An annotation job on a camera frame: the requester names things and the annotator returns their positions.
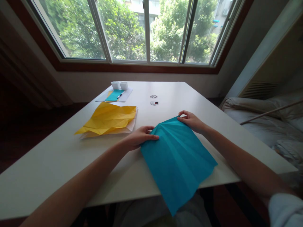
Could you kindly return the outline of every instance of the white sleeve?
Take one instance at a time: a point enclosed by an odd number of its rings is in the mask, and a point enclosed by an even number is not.
[[[268,205],[272,227],[303,226],[303,200],[290,194],[275,194]]]

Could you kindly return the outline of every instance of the white cup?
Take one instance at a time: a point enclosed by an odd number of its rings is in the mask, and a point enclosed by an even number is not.
[[[120,90],[120,83],[118,81],[111,82],[111,86],[114,90]]]
[[[121,86],[121,90],[127,90],[128,89],[127,82],[120,82],[120,86]]]

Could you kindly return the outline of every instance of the yellow paper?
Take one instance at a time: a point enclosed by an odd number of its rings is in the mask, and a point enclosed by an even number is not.
[[[102,102],[92,117],[75,134],[93,132],[97,135],[106,135],[116,129],[125,128],[136,116],[135,106],[116,106]]]

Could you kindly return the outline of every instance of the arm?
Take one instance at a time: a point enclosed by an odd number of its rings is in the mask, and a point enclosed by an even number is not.
[[[258,159],[239,148],[216,130],[204,124],[193,113],[181,111],[178,120],[187,124],[193,131],[202,134],[227,160],[240,178],[266,202],[276,193],[295,193],[280,177]]]
[[[156,135],[149,135],[149,130],[153,128],[140,127],[109,148],[54,192],[21,226],[70,226],[127,152],[139,148],[146,140],[159,138]]]

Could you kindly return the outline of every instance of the table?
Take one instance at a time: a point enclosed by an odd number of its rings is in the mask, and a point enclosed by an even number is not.
[[[177,116],[179,111],[187,110],[274,172],[281,174],[296,171],[295,167],[185,82],[128,82],[128,86],[134,89],[128,100],[114,104],[139,108],[134,130],[143,125],[156,126]],[[157,95],[158,98],[152,99],[151,95]],[[0,219],[30,215],[59,187],[127,135],[112,134],[82,140],[79,139],[81,135],[74,135],[100,104],[95,102],[98,97],[0,175]],[[159,101],[157,106],[150,104],[154,100]],[[240,181],[216,149],[202,135],[196,135],[218,162],[213,174],[199,187]],[[143,156],[136,150],[129,152],[120,161],[88,206],[156,195],[160,195],[160,191]]]

